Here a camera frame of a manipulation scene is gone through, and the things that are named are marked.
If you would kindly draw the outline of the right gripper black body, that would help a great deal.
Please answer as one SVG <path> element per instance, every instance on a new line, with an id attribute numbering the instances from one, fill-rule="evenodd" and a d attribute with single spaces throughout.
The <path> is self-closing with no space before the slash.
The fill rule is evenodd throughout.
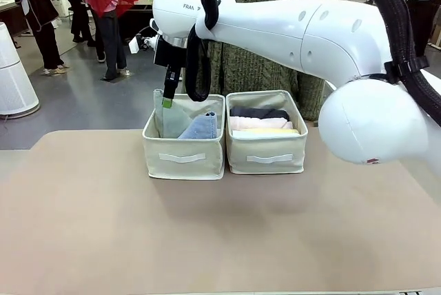
<path id="1" fill-rule="evenodd" d="M 154 64 L 172 69 L 184 68 L 186 65 L 187 49 L 174 46 L 159 37 L 154 51 Z"/>

